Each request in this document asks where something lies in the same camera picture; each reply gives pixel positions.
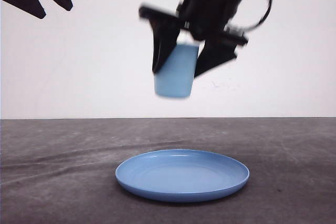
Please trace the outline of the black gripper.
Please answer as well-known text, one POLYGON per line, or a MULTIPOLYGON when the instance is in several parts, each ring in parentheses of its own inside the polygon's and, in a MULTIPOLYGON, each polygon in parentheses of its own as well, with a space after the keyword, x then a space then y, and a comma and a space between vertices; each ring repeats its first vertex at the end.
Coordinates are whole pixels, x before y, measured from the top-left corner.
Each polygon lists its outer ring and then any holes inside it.
POLYGON ((227 24, 236 14, 241 1, 183 0, 174 15, 141 5, 139 16, 149 20, 153 31, 152 72, 158 73, 166 63, 176 47, 180 29, 189 31, 195 40, 204 40, 204 47, 196 61, 194 78, 236 59, 236 46, 243 46, 248 40, 242 28, 230 28, 227 24))

